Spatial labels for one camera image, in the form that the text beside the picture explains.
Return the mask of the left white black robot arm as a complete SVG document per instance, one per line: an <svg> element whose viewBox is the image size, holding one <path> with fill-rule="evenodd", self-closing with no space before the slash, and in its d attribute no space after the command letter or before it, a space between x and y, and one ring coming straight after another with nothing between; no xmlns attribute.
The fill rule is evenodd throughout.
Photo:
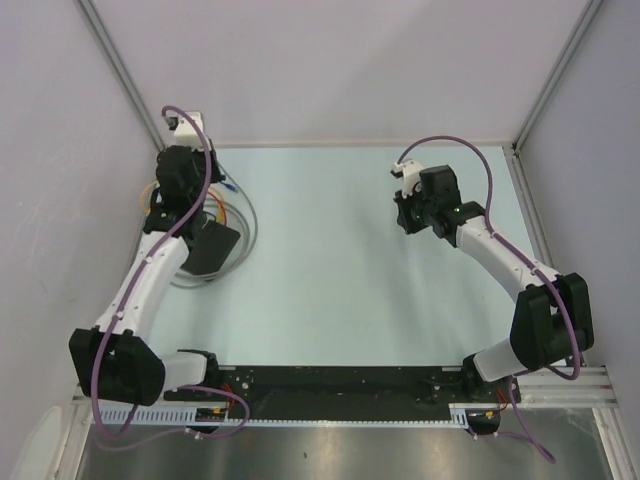
<svg viewBox="0 0 640 480"><path fill-rule="evenodd" d="M161 357L148 344L178 270L201 274L218 263L206 250L219 225L203 208L210 184L221 178L215 150L170 146L157 157L156 176L159 186L129 273L96 324L76 329L69 340L80 387L93 400L150 406L185 385L202 400L221 387L220 374L207 366L208 353L179 350Z"/></svg>

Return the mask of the black network switch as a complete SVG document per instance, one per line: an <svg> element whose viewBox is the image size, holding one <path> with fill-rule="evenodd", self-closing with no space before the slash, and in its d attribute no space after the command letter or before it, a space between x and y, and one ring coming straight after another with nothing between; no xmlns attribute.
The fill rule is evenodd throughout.
<svg viewBox="0 0 640 480"><path fill-rule="evenodd" d="M240 239L233 228L208 220L191 248L181 269L197 276L217 273Z"/></svg>

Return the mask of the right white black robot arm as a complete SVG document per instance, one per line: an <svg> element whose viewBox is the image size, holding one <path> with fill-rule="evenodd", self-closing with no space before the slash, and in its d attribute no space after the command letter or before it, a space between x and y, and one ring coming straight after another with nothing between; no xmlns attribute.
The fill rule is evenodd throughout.
<svg viewBox="0 0 640 480"><path fill-rule="evenodd" d="M391 174L402 182L394 202L405 233L431 229L477 261L515 303L508 336L463 361L461 388L469 399L484 401L498 381L577 358L593 346L589 291L580 275L560 274L491 228L480 204L462 201L449 166L425 168L409 160Z"/></svg>

